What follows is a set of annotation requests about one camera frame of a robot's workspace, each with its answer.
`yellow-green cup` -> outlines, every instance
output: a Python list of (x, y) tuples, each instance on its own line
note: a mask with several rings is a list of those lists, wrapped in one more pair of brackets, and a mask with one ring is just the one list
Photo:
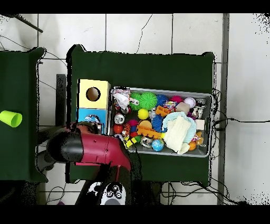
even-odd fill
[(0, 113), (0, 121), (11, 127), (18, 127), (23, 120), (23, 116), (19, 113), (4, 110)]

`red ball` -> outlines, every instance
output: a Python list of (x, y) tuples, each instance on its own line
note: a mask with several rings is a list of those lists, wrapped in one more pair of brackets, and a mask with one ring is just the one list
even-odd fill
[(135, 136), (137, 136), (137, 135), (138, 135), (137, 132), (131, 132), (130, 133), (130, 137), (132, 137), (132, 138), (135, 137)]
[(114, 131), (114, 133), (116, 133), (116, 134), (121, 134), (122, 131), (123, 131), (123, 129), (124, 129), (123, 125), (115, 124), (115, 125), (113, 126), (113, 131)]

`dark green tablecloth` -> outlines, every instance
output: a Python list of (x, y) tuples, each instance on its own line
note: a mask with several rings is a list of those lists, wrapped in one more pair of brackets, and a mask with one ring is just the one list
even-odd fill
[(43, 48), (0, 52), (0, 112), (23, 115), (17, 128), (0, 122), (0, 180), (46, 182), (35, 167), (37, 143), (37, 61)]
[[(68, 75), (72, 76), (71, 121), (76, 120), (78, 79), (105, 80), (112, 86), (211, 93), (213, 60), (210, 52), (203, 55), (98, 53), (74, 45), (67, 53)], [(208, 182), (209, 157), (140, 154), (140, 159), (143, 180)], [(95, 172), (96, 168), (91, 166), (71, 165), (70, 179), (89, 180)]]

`cube with circular hole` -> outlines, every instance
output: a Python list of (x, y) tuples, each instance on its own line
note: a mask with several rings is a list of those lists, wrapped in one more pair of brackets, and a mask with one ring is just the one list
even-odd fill
[(110, 88), (111, 86), (107, 81), (79, 79), (77, 88), (77, 94), (79, 94), (79, 107), (107, 109)]

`white cloth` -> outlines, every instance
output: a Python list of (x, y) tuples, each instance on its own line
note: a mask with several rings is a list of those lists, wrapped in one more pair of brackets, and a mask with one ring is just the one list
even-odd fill
[(168, 121), (168, 130), (164, 137), (166, 146), (180, 155), (187, 152), (189, 145), (187, 143), (183, 144), (183, 141), (190, 126), (191, 123), (182, 116), (178, 116), (175, 120)]

